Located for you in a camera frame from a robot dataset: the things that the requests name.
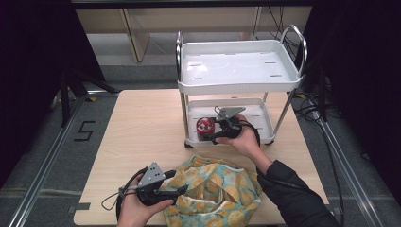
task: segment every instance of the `wooden table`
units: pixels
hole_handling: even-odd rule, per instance
[[[227,97],[263,96],[263,94],[227,95]],[[191,96],[192,99],[210,98]],[[275,126],[287,100],[285,93],[270,93],[268,108]],[[193,155],[224,159],[238,166],[255,170],[254,164],[237,154],[229,146],[185,148],[183,112],[180,93],[171,90],[123,91],[115,104],[88,182],[80,203],[90,203],[88,210],[78,210],[74,216],[77,225],[115,225],[115,209],[106,211],[101,202],[139,169],[156,161],[163,171],[174,169]],[[292,167],[299,176],[328,204],[322,183],[311,159],[296,117],[288,110],[277,132],[275,142],[262,145],[272,160],[278,159]],[[253,214],[250,224],[284,223],[277,207],[261,196],[261,205]],[[106,206],[112,206],[108,200]],[[166,225],[163,213],[153,216],[148,224]]]

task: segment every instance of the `yellow and green patterned bag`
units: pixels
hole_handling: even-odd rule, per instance
[[[188,184],[175,206],[165,209],[170,227],[246,226],[259,207],[262,189],[256,172],[223,160],[193,156],[165,181],[164,190]]]

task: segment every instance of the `white plastic tray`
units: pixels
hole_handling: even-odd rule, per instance
[[[187,43],[181,51],[180,92],[190,96],[290,92],[298,70],[274,40]]]
[[[259,132],[260,143],[268,144],[273,139],[273,126],[269,118],[269,112],[262,98],[230,98],[230,99],[209,99],[193,100],[186,106],[188,138],[185,143],[192,147],[213,146],[210,141],[200,141],[197,135],[196,123],[201,117],[216,117],[215,107],[245,107],[241,112],[247,120],[253,124]]]

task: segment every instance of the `chrome handle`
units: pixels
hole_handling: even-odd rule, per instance
[[[177,75],[178,81],[181,81],[181,50],[183,49],[183,33],[181,31],[177,34],[176,42],[176,61],[177,61]]]
[[[297,33],[298,37],[300,38],[301,44],[302,44],[302,48],[303,48],[303,51],[302,51],[302,63],[301,63],[301,67],[300,67],[300,69],[298,71],[298,74],[297,74],[297,78],[301,78],[302,77],[302,73],[304,72],[304,67],[305,67],[305,62],[306,62],[306,57],[307,57],[307,46],[306,46],[306,40],[305,40],[304,36],[301,34],[301,32],[298,29],[298,27],[296,27],[295,25],[289,25],[289,27],[287,27],[284,30],[283,35],[281,36],[280,44],[283,44],[284,39],[286,38],[287,32],[291,28],[295,31],[295,33]]]

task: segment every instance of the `black sleeve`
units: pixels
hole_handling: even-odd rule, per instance
[[[274,161],[266,175],[258,169],[257,173],[263,191],[277,205],[287,226],[340,226],[321,197],[290,167]]]

